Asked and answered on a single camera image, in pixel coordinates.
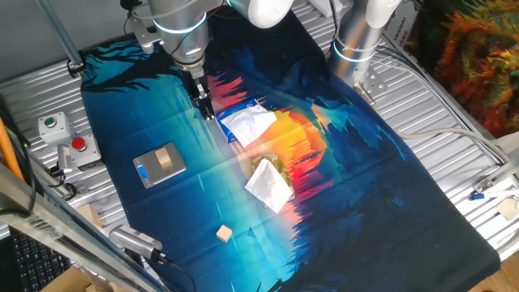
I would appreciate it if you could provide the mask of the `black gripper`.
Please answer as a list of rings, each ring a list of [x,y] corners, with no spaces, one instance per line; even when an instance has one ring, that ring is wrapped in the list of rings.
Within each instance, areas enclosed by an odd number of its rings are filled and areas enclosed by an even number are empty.
[[[194,67],[187,71],[188,93],[203,119],[214,119],[211,92],[208,88],[208,78],[202,67]]]

